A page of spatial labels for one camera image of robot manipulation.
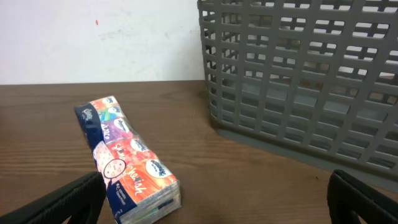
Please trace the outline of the grey plastic lattice basket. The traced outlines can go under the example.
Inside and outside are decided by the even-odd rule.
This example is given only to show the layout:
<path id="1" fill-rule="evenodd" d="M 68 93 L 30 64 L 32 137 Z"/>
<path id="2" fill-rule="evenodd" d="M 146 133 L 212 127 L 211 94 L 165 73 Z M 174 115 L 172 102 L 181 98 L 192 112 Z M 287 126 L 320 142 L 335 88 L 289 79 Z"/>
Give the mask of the grey plastic lattice basket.
<path id="1" fill-rule="evenodd" d="M 397 1 L 198 1 L 227 138 L 397 191 Z"/>

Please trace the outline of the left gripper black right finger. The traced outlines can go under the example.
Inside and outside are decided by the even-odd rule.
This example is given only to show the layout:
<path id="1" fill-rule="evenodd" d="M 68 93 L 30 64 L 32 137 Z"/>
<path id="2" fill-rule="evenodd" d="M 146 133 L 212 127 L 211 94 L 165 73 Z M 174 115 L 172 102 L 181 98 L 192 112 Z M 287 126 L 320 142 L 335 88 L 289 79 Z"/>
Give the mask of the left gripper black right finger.
<path id="1" fill-rule="evenodd" d="M 397 224 L 397 202 L 343 170 L 331 174 L 327 202 L 332 224 Z"/>

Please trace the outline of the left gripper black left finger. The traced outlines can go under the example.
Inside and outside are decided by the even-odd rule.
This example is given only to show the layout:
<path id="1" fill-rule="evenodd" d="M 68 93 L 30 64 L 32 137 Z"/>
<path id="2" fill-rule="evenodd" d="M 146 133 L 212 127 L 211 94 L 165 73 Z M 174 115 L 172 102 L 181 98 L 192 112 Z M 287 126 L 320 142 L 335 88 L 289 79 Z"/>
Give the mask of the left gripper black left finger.
<path id="1" fill-rule="evenodd" d="M 100 172 L 73 182 L 1 216 L 4 224 L 96 224 L 106 198 Z"/>

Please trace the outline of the colourful tissue multipack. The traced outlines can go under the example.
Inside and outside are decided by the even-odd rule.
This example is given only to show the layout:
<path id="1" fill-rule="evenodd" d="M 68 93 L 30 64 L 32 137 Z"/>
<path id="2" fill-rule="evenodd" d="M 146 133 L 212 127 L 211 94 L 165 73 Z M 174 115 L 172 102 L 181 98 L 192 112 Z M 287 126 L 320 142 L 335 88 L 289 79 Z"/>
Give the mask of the colourful tissue multipack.
<path id="1" fill-rule="evenodd" d="M 116 223 L 155 223 L 182 206 L 179 180 L 131 126 L 114 96 L 74 110 Z"/>

